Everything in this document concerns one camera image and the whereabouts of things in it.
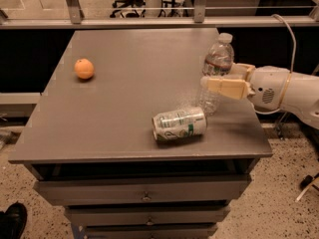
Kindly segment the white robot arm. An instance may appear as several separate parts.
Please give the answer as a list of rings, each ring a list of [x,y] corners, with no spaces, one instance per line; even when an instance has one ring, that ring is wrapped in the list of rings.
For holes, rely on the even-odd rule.
[[[319,77],[273,66],[233,64],[225,76],[205,76],[208,91],[235,100],[249,99],[258,113],[287,112],[319,128]]]

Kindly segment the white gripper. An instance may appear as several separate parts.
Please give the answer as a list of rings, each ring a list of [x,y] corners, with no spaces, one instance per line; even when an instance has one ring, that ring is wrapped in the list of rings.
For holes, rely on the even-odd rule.
[[[240,79],[202,77],[200,85],[212,93],[235,100],[249,96],[248,99],[259,114],[289,111],[290,107],[285,104],[285,94],[290,84],[290,70],[273,66],[255,70],[254,65],[233,63],[229,73]]]

